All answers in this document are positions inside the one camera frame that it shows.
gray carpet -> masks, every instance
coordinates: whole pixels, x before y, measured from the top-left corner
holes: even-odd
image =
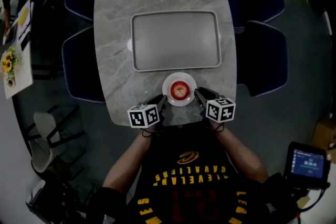
[[[306,0],[285,1],[286,10],[270,24],[287,37],[289,81],[282,89],[258,98],[238,87],[236,117],[228,124],[261,157],[270,174],[283,171],[291,141],[310,141],[316,121],[329,113],[331,105],[331,46],[323,18]],[[86,136],[72,143],[70,153],[87,149],[78,164],[85,170],[72,183],[82,197],[92,183],[102,184],[135,136],[135,130],[111,122],[105,105],[72,99],[62,75],[54,81],[35,81],[18,94],[18,100],[25,126],[33,121],[35,111],[46,111],[54,104],[80,105]]]

desk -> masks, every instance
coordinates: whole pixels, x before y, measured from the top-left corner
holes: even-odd
[[[129,125],[127,109],[162,93],[165,78],[178,70],[135,72],[127,42],[135,13],[160,10],[212,10],[217,14],[222,50],[218,68],[182,70],[198,87],[207,87],[235,100],[236,48],[228,0],[95,0],[94,39],[102,89],[112,121]],[[201,108],[194,100],[186,107],[167,106],[164,125],[200,121]]]
[[[22,8],[29,8],[30,15],[33,11],[34,4],[32,3],[30,6],[30,1],[28,1]],[[26,20],[31,20],[31,17],[28,14]],[[12,27],[17,25],[18,20],[15,20],[12,23]],[[15,71],[15,85],[10,87],[7,83],[7,76],[3,77],[4,86],[5,86],[5,95],[6,98],[9,99],[18,92],[24,90],[28,86],[33,84],[33,73],[32,73],[32,64],[31,64],[31,56],[30,56],[30,41],[27,43],[26,47],[22,51],[21,42],[24,40],[26,35],[30,32],[30,25],[26,25],[24,23],[22,26],[17,25],[15,37],[13,38],[13,42],[11,45],[15,48],[15,53],[18,55],[19,62]]]

oval table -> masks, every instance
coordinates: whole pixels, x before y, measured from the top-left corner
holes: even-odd
[[[218,68],[136,72],[127,49],[133,14],[160,10],[212,10],[217,14],[222,64]],[[167,76],[182,71],[198,87],[210,88],[235,100],[236,48],[228,0],[95,0],[94,40],[100,81],[112,121],[129,126],[127,109],[162,93]],[[167,104],[164,125],[182,125],[202,119],[196,99],[185,107]]]

red apple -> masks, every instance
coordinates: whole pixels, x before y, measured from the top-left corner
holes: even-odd
[[[170,93],[176,100],[184,100],[189,96],[190,88],[184,81],[177,81],[171,86]]]

screen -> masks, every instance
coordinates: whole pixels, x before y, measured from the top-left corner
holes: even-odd
[[[291,172],[295,175],[322,178],[323,165],[323,155],[294,150]]]

